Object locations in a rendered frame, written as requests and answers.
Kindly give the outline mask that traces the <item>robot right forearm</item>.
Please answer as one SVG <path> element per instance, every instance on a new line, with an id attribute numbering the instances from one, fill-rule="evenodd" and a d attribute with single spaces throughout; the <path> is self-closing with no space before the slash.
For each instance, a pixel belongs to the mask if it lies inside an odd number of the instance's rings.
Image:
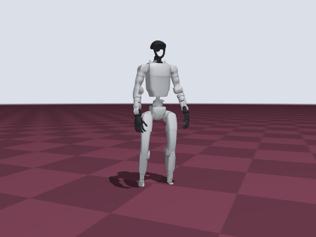
<path id="1" fill-rule="evenodd" d="M 133 99 L 134 99 L 134 105 L 133 105 L 133 112 L 134 114 L 139 114 L 139 109 L 141 109 L 141 95 L 139 94 L 139 86 L 135 86 L 133 90 Z"/>

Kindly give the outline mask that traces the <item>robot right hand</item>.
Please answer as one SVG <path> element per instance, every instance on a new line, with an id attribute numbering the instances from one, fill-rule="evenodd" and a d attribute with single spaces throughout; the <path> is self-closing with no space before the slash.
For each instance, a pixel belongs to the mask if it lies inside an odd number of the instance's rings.
<path id="1" fill-rule="evenodd" d="M 135 124 L 135 131 L 136 132 L 142 132 L 144 133 L 143 131 L 146 131 L 144 128 L 143 128 L 143 124 L 147 127 L 147 124 L 142 120 L 141 118 L 141 109 L 139 109 L 139 114 L 134 114 L 134 116 L 136 117 L 135 120 L 134 120 L 134 124 Z M 142 128 L 142 129 L 141 129 Z M 143 130 L 143 131 L 142 131 Z"/>

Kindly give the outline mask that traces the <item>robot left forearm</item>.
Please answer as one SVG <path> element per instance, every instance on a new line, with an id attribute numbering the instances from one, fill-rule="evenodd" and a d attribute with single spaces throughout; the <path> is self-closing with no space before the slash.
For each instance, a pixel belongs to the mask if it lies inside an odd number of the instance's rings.
<path id="1" fill-rule="evenodd" d="M 182 87 L 181 87 L 181 88 L 182 88 Z M 181 109 L 182 109 L 183 106 L 186 106 L 186 107 L 187 107 L 187 111 L 188 111 L 189 108 L 188 108 L 188 106 L 187 106 L 187 102 L 186 102 L 186 99 L 185 99 L 184 96 L 185 96 L 185 95 L 184 95 L 184 92 L 183 92 L 183 89 L 182 89 L 182 93 L 179 93 L 179 94 L 177 95 L 177 98 L 178 98 L 178 100 L 179 100 Z M 182 109 L 182 110 L 183 110 L 183 109 Z"/>

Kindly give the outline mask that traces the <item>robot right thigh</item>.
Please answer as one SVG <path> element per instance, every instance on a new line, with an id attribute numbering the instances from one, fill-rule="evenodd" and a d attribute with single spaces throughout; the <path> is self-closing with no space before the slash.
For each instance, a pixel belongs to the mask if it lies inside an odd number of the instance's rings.
<path id="1" fill-rule="evenodd" d="M 143 128 L 146 131 L 142 130 L 144 133 L 141 132 L 140 154 L 142 157 L 145 157 L 148 160 L 150 158 L 150 151 L 149 151 L 150 136 L 151 136 L 151 132 L 153 128 L 152 111 L 147 111 L 147 112 L 142 113 L 141 118 L 147 124 L 147 127 L 143 124 Z"/>

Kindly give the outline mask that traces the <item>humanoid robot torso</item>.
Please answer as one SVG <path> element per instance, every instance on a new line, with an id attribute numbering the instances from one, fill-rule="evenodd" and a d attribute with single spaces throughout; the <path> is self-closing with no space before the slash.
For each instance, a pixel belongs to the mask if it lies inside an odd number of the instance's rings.
<path id="1" fill-rule="evenodd" d="M 171 66 L 164 61 L 156 63 L 149 61 L 149 70 L 145 73 L 146 90 L 150 97 L 156 97 L 153 105 L 149 106 L 152 111 L 153 120 L 165 119 L 166 107 L 163 106 L 164 100 L 160 97 L 166 97 L 170 89 Z M 161 61 L 162 62 L 162 61 Z"/>

